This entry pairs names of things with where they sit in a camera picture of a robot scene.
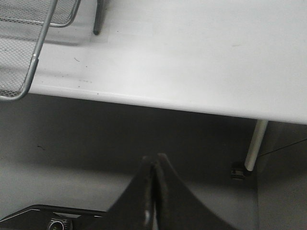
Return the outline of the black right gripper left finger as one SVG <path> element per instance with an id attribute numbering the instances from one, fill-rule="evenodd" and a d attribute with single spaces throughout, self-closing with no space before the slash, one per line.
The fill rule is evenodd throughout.
<path id="1" fill-rule="evenodd" d="M 154 221 L 154 159 L 143 157 L 140 167 L 104 217 L 88 230 L 151 230 Z"/>

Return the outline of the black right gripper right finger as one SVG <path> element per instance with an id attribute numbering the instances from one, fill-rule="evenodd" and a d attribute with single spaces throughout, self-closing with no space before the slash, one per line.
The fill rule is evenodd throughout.
<path id="1" fill-rule="evenodd" d="M 160 230 L 234 230 L 182 182 L 166 154 L 154 165 L 156 219 Z"/>

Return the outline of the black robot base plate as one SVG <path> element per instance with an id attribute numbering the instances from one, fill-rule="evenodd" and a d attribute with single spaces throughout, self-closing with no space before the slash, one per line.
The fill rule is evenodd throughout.
<path id="1" fill-rule="evenodd" d="M 32 205 L 0 220 L 2 230 L 84 230 L 105 211 Z"/>

